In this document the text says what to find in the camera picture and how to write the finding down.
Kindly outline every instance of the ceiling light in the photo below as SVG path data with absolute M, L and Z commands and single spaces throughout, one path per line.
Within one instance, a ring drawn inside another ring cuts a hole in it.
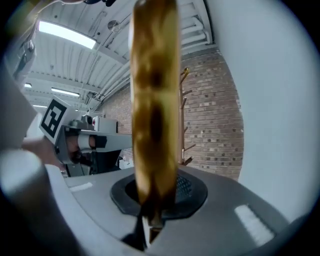
M 33 106 L 37 108 L 47 108 L 47 106 L 40 106 L 40 105 L 33 105 Z
M 55 25 L 45 21 L 40 21 L 39 31 L 73 41 L 75 43 L 88 47 L 89 49 L 92 49 L 96 43 L 95 40 L 92 40 L 91 38 L 83 34 L 65 28 L 63 26 Z
M 76 96 L 76 97 L 80 96 L 79 93 L 75 93 L 75 92 L 68 91 L 68 90 L 61 90 L 61 89 L 57 89 L 57 88 L 51 88 L 51 91 L 56 92 L 56 93 L 61 93 L 61 94 L 68 94 L 68 95 L 72 95 L 72 96 Z

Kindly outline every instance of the black pad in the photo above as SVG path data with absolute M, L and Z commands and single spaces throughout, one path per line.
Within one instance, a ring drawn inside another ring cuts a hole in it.
M 173 220 L 190 217 L 201 207 L 207 195 L 207 186 L 200 179 L 179 169 L 175 204 L 163 211 L 162 218 Z M 140 204 L 134 174 L 116 182 L 111 188 L 110 196 L 123 214 L 139 215 Z

